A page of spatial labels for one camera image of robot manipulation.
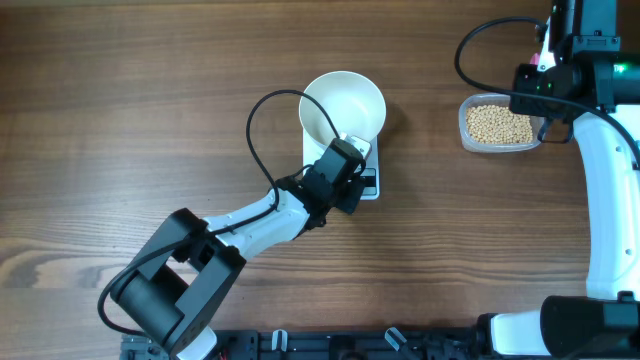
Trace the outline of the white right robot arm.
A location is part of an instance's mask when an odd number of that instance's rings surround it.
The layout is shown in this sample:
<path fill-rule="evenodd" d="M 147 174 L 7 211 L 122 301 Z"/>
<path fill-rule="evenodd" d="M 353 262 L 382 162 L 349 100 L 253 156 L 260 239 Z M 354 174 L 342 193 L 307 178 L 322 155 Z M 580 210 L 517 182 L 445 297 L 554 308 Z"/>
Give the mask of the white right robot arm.
<path fill-rule="evenodd" d="M 511 89 L 482 100 L 559 119 L 583 159 L 590 266 L 582 297 L 550 296 L 537 310 L 482 315 L 471 357 L 635 359 L 639 355 L 639 58 L 620 49 L 613 1 L 556 1 L 536 29 L 539 60 Z"/>

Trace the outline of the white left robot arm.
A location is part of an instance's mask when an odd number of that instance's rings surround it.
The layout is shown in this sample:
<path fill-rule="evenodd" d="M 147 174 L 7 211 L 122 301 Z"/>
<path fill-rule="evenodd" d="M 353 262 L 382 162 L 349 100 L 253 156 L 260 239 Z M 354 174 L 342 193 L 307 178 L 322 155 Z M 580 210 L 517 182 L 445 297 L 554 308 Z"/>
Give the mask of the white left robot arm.
<path fill-rule="evenodd" d="M 299 172 L 271 183 L 261 200 L 225 216 L 172 213 L 105 288 L 146 336 L 172 359 L 210 359 L 218 338 L 209 323 L 247 261 L 326 224 L 336 208 L 354 212 L 370 143 L 335 138 Z"/>

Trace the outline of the pink plastic scoop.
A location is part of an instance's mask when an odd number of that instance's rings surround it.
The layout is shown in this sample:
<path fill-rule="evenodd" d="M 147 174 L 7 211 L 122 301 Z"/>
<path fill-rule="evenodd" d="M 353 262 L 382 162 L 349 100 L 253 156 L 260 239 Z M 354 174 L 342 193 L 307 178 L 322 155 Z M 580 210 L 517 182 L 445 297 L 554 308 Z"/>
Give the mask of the pink plastic scoop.
<path fill-rule="evenodd" d="M 539 53 L 535 53 L 529 60 L 530 64 L 533 65 L 537 65 L 539 63 L 540 60 L 540 54 Z"/>

